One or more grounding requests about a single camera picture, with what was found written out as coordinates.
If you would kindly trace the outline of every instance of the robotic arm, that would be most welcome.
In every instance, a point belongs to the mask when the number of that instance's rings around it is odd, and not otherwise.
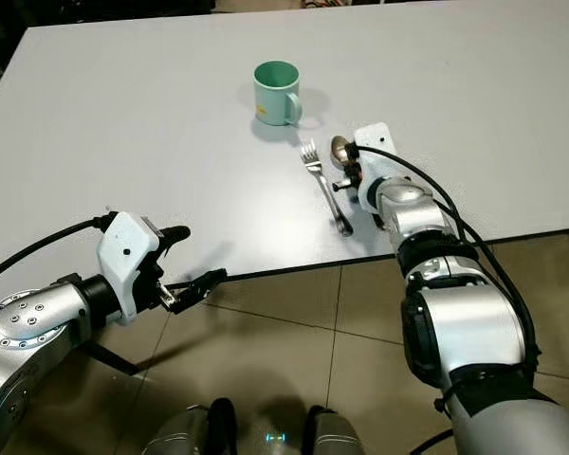
[[[113,215],[98,247],[100,275],[86,280],[69,275],[0,301],[0,451],[23,417],[33,387],[93,330],[113,321],[128,325],[159,304],[178,314],[227,276],[224,269],[208,272],[172,293],[160,282],[163,271],[156,261],[190,230],[159,230],[133,213]]]
[[[406,282],[405,356],[442,391],[435,406],[450,416],[459,453],[569,454],[569,414],[533,389],[539,350],[528,313],[455,235],[431,190],[371,151],[396,154],[385,123],[333,146],[347,176],[334,189],[357,188],[390,234]]]

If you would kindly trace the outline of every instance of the black cable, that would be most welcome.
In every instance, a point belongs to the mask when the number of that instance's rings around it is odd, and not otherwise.
[[[31,253],[38,251],[40,248],[50,245],[53,242],[63,239],[63,237],[67,237],[68,235],[71,235],[75,232],[78,232],[86,228],[98,228],[101,229],[101,231],[105,232],[105,230],[114,220],[116,215],[117,215],[116,212],[110,211],[106,215],[100,217],[96,216],[91,220],[82,221],[77,225],[66,227],[65,229],[55,232],[54,234],[50,234],[44,239],[41,239],[38,242],[31,244],[30,246],[26,246],[21,251],[16,252],[8,259],[0,263],[0,274],[3,273],[8,268],[12,267],[13,265],[17,264],[22,259],[26,258],[26,256],[29,256]]]
[[[525,336],[525,362],[528,366],[526,370],[527,377],[531,384],[533,384],[533,375],[534,372],[537,370],[538,366],[538,355],[541,353],[540,348],[537,345],[535,339],[535,328],[533,326],[533,319],[529,314],[529,310],[524,302],[523,296],[515,286],[514,282],[510,279],[508,274],[505,272],[504,268],[500,265],[497,258],[493,255],[491,250],[486,245],[485,241],[481,238],[481,236],[474,230],[468,223],[466,223],[459,214],[455,203],[447,194],[447,192],[429,175],[424,173],[421,169],[417,168],[407,160],[401,158],[400,156],[389,154],[388,152],[384,152],[382,150],[376,149],[374,147],[366,147],[363,145],[352,144],[357,150],[364,150],[365,152],[370,152],[376,155],[384,156],[388,159],[391,159],[395,163],[404,166],[405,168],[409,169],[410,171],[416,173],[421,178],[423,178],[428,184],[430,184],[440,195],[441,197],[447,202],[447,206],[442,204],[441,202],[434,200],[434,202],[438,205],[438,207],[444,211],[448,216],[450,216],[453,221],[455,222],[455,226],[457,228],[457,232],[459,238],[462,242],[467,243],[468,240],[466,238],[466,232],[474,239],[476,245],[483,251],[487,260],[495,270],[495,273],[500,277],[502,280],[504,287],[508,290],[507,295],[510,297],[509,301],[512,307],[514,308],[517,316],[521,320],[521,324],[523,327],[523,333]]]
[[[434,201],[436,205],[444,211],[447,215],[453,216],[452,210],[446,207],[439,201]],[[466,223],[462,218],[459,219],[461,225],[465,231],[468,232],[470,237],[474,239],[476,245],[481,249],[483,254],[485,255],[486,259],[489,261],[495,273],[498,277],[502,280],[504,287],[508,290],[509,301],[514,311],[516,312],[519,320],[521,321],[521,325],[523,327],[523,333],[525,337],[525,361],[529,366],[529,370],[527,371],[530,383],[533,384],[533,373],[537,370],[538,367],[538,355],[540,355],[541,351],[537,345],[535,339],[535,327],[533,326],[533,319],[531,318],[531,314],[529,313],[529,309],[527,308],[526,303],[524,302],[523,296],[519,292],[518,288],[514,284],[514,282],[510,279],[508,274],[505,272],[502,265],[499,263],[495,255],[491,252],[488,245],[485,243],[483,238],[470,226]]]
[[[388,152],[384,152],[383,150],[379,150],[379,149],[376,149],[374,147],[366,147],[364,145],[356,145],[356,144],[353,144],[353,146],[357,150],[363,150],[365,152],[371,152],[372,154],[381,155],[381,156],[384,156],[388,159],[391,159],[392,161],[400,164],[401,166],[404,166],[405,168],[409,169],[413,173],[416,173],[421,178],[426,180],[426,182],[428,182],[430,184],[430,186],[433,187],[436,190],[436,192],[438,192],[441,195],[441,197],[443,199],[445,199],[445,202],[447,202],[447,205],[450,207],[450,210],[452,212],[451,218],[453,218],[453,221],[455,222],[455,226],[457,227],[457,235],[459,236],[459,239],[462,242],[467,241],[466,240],[466,233],[464,232],[464,229],[463,229],[463,226],[461,223],[461,217],[459,216],[459,211],[457,211],[457,206],[455,206],[455,203],[453,202],[453,200],[451,199],[449,194],[443,189],[443,187],[441,187],[432,177],[430,177],[429,175],[424,173],[418,167],[411,164],[409,161],[401,158],[400,156],[396,156],[396,155],[390,154]]]
[[[512,297],[510,296],[510,293],[507,291],[507,289],[504,289],[504,287],[502,286],[502,284],[500,282],[497,281],[497,279],[491,275],[488,270],[486,270],[484,267],[483,268],[483,273],[485,274],[485,276],[487,278],[489,278],[489,280],[493,283],[493,285],[495,287],[498,288],[498,290],[504,294],[504,296],[508,299],[508,300],[512,300]]]
[[[430,447],[436,446],[438,443],[446,440],[447,438],[450,438],[452,435],[453,435],[453,429],[452,428],[446,429],[445,431],[438,433],[436,436],[432,436],[428,441],[416,447],[414,450],[411,451],[410,455],[420,455],[421,453],[428,450]]]

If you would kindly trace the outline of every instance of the table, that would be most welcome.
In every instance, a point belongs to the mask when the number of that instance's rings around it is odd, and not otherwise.
[[[298,129],[253,118],[252,71],[302,73]],[[300,161],[386,121],[486,239],[569,228],[569,1],[429,2],[29,29],[0,83],[0,261],[105,206],[185,223],[165,282],[392,253],[337,193],[341,238]],[[97,232],[45,248],[0,296],[97,271]]]

